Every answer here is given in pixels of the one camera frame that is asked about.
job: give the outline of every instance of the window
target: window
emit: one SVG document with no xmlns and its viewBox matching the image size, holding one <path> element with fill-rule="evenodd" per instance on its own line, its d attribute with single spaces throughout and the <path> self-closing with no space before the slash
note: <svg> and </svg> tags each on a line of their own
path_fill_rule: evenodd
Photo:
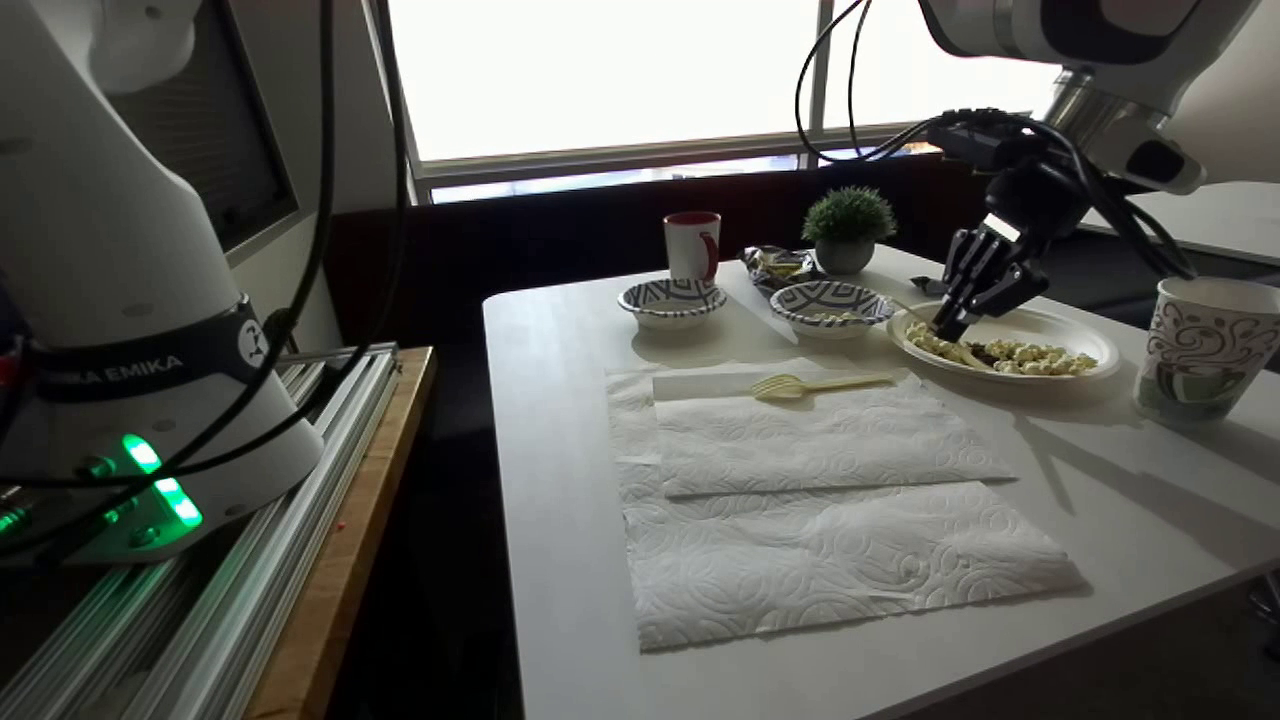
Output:
<svg viewBox="0 0 1280 720">
<path fill-rule="evenodd" d="M 413 145 L 436 184 L 794 151 L 791 92 L 825 0 L 394 0 Z M 825 130 L 844 135 L 851 20 L 831 33 Z M 1054 70 L 950 62 L 915 0 L 877 0 L 855 125 L 954 104 L 1038 110 Z"/>
</svg>

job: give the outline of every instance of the white table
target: white table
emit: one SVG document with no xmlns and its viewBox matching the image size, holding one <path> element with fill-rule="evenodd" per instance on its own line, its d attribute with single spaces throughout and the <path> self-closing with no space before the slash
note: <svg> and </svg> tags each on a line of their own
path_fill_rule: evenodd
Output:
<svg viewBox="0 0 1280 720">
<path fill-rule="evenodd" d="M 881 247 L 863 280 L 915 300 L 915 274 L 934 265 Z M 720 265 L 728 308 L 707 332 L 646 341 L 616 308 L 635 280 L 644 277 L 502 291 L 484 304 L 530 720 L 890 718 L 1280 563 L 1280 382 L 1258 376 L 1214 428 L 1172 432 L 1135 417 L 1127 400 L 1138 332 L 1036 300 L 1111 337 L 1123 369 L 1091 392 L 995 392 L 950 382 L 941 388 L 1019 467 L 998 497 L 1066 547 L 1088 594 L 641 655 L 604 382 L 801 352 L 900 363 L 900 352 L 881 337 L 851 347 L 794 344 L 738 265 Z"/>
</svg>

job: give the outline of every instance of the paper cup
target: paper cup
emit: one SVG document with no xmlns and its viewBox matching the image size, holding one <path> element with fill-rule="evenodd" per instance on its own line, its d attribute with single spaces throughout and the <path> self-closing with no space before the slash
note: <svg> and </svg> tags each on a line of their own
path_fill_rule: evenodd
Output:
<svg viewBox="0 0 1280 720">
<path fill-rule="evenodd" d="M 1158 422 L 1221 422 L 1280 347 L 1280 290 L 1158 280 L 1135 403 Z"/>
<path fill-rule="evenodd" d="M 712 280 L 720 265 L 720 213 L 668 213 L 668 268 L 670 280 Z"/>
</svg>

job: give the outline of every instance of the bowl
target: bowl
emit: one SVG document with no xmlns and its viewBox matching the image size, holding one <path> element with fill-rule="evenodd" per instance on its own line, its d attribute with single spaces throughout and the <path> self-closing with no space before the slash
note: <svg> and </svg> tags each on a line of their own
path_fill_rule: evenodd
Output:
<svg viewBox="0 0 1280 720">
<path fill-rule="evenodd" d="M 801 280 L 769 296 L 794 332 L 844 337 L 882 326 L 890 300 L 851 280 Z"/>
<path fill-rule="evenodd" d="M 712 280 L 646 280 L 631 283 L 619 300 L 641 330 L 690 330 L 723 308 L 723 291 Z"/>
</svg>

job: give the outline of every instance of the plate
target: plate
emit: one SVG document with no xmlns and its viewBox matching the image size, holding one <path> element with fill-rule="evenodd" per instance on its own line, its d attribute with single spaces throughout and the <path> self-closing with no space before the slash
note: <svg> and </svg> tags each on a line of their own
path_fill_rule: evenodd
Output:
<svg viewBox="0 0 1280 720">
<path fill-rule="evenodd" d="M 1079 386 L 1079 382 L 1104 382 L 1120 369 L 1120 352 L 1104 332 L 1097 332 L 1073 318 L 1049 311 L 1049 308 L 1010 308 L 1005 318 L 989 318 L 989 320 L 970 326 L 959 337 L 959 344 L 1014 341 L 1014 344 L 1038 344 L 1038 347 L 1064 347 L 1066 357 L 1088 357 L 1091 359 L 1088 373 L 1049 376 L 1049 373 L 995 373 L 989 363 L 959 363 L 959 359 L 934 357 L 934 352 L 907 341 L 910 330 L 920 330 L 920 326 L 928 330 L 934 308 L 941 304 L 900 308 L 887 320 L 887 337 L 910 359 L 942 369 L 942 373 L 989 376 L 989 382 L 1008 382 L 1008 386 Z"/>
<path fill-rule="evenodd" d="M 616 304 L 646 330 L 683 330 L 723 308 L 723 291 L 707 280 L 646 280 L 631 283 Z"/>
<path fill-rule="evenodd" d="M 801 280 L 772 291 L 769 308 L 807 332 L 871 330 L 890 318 L 887 296 L 851 280 Z"/>
</svg>

